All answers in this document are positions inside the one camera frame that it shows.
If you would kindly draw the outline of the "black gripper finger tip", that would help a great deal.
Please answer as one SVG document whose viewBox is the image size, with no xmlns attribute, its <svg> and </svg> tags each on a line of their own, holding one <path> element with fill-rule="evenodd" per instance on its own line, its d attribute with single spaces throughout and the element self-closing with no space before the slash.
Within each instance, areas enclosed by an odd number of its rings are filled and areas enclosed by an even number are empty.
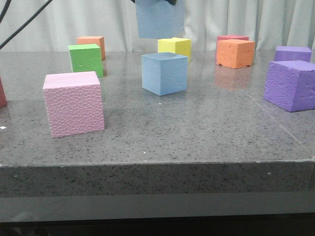
<svg viewBox="0 0 315 236">
<path fill-rule="evenodd" d="M 177 4 L 177 0 L 166 0 L 169 4 L 171 5 L 176 5 Z"/>
</svg>

